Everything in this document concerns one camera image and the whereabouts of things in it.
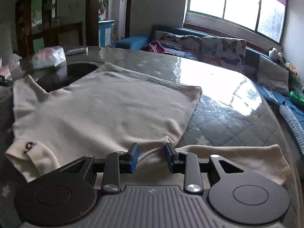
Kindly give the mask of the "stuffed toys pile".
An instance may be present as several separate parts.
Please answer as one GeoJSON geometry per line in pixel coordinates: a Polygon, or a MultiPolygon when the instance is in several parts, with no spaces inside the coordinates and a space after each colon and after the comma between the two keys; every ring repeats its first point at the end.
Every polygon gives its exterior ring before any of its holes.
{"type": "Polygon", "coordinates": [[[290,62],[285,62],[284,67],[293,75],[297,76],[298,73],[296,72],[295,66],[290,62]]]}

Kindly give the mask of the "pink tissue pack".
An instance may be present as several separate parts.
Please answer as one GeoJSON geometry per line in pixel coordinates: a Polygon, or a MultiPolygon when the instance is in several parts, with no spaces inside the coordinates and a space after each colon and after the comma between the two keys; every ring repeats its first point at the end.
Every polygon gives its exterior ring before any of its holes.
{"type": "Polygon", "coordinates": [[[37,51],[31,58],[34,69],[57,67],[66,61],[64,49],[61,46],[43,48],[37,51]]]}

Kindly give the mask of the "window with green frame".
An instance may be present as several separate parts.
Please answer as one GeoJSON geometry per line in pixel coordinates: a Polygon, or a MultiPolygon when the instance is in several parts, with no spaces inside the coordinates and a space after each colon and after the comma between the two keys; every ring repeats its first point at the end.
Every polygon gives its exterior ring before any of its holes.
{"type": "Polygon", "coordinates": [[[287,0],[188,0],[187,12],[237,26],[281,44],[287,0]]]}

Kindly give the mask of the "butterfly pillow right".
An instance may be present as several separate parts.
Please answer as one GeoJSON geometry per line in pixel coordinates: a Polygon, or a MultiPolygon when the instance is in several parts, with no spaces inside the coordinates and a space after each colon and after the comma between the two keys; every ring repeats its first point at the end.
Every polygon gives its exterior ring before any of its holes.
{"type": "Polygon", "coordinates": [[[205,63],[245,73],[246,40],[205,36],[201,38],[200,59],[205,63]]]}

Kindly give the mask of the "blue white small cabinet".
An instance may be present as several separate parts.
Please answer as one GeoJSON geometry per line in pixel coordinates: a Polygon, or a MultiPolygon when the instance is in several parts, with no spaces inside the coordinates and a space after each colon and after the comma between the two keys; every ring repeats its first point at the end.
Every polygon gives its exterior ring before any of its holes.
{"type": "Polygon", "coordinates": [[[99,47],[113,44],[113,28],[115,20],[103,20],[98,22],[99,47]]]}

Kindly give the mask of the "panda plush toy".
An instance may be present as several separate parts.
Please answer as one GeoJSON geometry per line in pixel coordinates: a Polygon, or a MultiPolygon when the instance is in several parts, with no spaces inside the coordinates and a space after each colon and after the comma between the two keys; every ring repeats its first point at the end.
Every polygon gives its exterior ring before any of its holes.
{"type": "Polygon", "coordinates": [[[283,58],[283,54],[281,52],[278,52],[276,48],[272,47],[269,51],[268,51],[268,56],[269,58],[271,58],[273,61],[280,63],[280,64],[284,64],[285,63],[285,59],[283,58]]]}

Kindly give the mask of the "white remote control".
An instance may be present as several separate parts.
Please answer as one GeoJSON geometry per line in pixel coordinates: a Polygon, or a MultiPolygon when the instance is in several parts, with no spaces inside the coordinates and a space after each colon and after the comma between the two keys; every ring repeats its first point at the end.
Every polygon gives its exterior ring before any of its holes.
{"type": "Polygon", "coordinates": [[[74,48],[69,49],[65,52],[66,56],[72,56],[72,55],[79,55],[79,54],[88,54],[88,48],[87,47],[81,47],[81,48],[74,48]]]}

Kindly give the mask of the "blue corner sofa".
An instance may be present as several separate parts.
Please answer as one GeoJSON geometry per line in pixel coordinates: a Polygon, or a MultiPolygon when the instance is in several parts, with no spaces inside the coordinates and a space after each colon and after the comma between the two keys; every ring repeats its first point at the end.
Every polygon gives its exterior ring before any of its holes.
{"type": "Polygon", "coordinates": [[[243,39],[221,37],[190,29],[154,25],[150,35],[130,36],[116,41],[115,48],[165,52],[244,74],[268,103],[275,106],[303,150],[303,95],[293,65],[266,55],[243,39]]]}

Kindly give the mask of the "cream white garment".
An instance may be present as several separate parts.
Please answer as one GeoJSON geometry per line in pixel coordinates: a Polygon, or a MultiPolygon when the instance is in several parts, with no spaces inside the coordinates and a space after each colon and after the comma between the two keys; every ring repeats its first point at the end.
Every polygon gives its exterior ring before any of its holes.
{"type": "Polygon", "coordinates": [[[31,76],[13,85],[14,140],[6,157],[27,182],[82,156],[104,158],[140,147],[135,173],[123,184],[182,185],[162,147],[177,146],[195,109],[206,123],[212,95],[105,63],[70,85],[46,92],[31,76]]]}

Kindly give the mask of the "green plastic basin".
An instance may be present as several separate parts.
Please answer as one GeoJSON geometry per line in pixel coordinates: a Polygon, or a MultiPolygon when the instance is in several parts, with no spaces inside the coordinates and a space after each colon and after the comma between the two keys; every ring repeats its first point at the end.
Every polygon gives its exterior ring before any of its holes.
{"type": "Polygon", "coordinates": [[[295,91],[290,92],[290,100],[291,102],[299,108],[304,107],[303,95],[298,94],[295,91]]]}

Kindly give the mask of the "dark wooden cabinet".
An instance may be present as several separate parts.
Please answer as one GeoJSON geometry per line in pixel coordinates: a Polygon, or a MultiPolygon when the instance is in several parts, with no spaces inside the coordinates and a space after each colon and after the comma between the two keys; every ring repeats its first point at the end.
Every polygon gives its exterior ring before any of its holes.
{"type": "Polygon", "coordinates": [[[17,53],[22,57],[44,47],[85,43],[85,0],[17,0],[17,53]]]}

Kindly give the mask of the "butterfly pillow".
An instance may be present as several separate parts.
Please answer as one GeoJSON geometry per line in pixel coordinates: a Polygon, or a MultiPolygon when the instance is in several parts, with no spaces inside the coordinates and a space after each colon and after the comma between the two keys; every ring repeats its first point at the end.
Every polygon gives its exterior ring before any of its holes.
{"type": "Polygon", "coordinates": [[[205,63],[245,73],[246,40],[205,36],[201,38],[200,59],[205,63]]]}
{"type": "Polygon", "coordinates": [[[197,55],[201,38],[193,35],[176,35],[171,32],[154,31],[153,39],[159,41],[162,47],[176,51],[185,51],[197,55]]]}

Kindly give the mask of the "magenta garment on sofa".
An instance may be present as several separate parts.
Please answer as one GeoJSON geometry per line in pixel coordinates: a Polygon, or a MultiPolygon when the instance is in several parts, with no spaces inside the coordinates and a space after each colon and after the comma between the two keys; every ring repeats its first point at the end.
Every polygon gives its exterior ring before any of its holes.
{"type": "Polygon", "coordinates": [[[146,52],[154,52],[154,53],[158,53],[158,54],[163,54],[163,55],[175,56],[175,54],[173,54],[171,52],[167,52],[165,50],[165,48],[157,40],[148,43],[147,45],[142,47],[141,50],[146,51],[146,52]]]}

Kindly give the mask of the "round black induction cooktop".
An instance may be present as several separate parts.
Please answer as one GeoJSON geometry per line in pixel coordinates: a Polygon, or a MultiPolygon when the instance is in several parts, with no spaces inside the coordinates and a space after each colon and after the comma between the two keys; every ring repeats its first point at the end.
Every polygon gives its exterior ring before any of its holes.
{"type": "Polygon", "coordinates": [[[96,69],[97,66],[91,63],[64,64],[48,70],[38,70],[33,73],[32,78],[49,93],[70,85],[96,69]]]}

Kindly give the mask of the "grey cushion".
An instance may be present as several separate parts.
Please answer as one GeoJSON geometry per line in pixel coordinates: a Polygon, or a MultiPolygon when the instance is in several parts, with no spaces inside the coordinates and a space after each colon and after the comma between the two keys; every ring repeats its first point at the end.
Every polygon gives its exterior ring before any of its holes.
{"type": "Polygon", "coordinates": [[[264,56],[259,58],[257,82],[270,90],[289,95],[289,72],[264,56]]]}

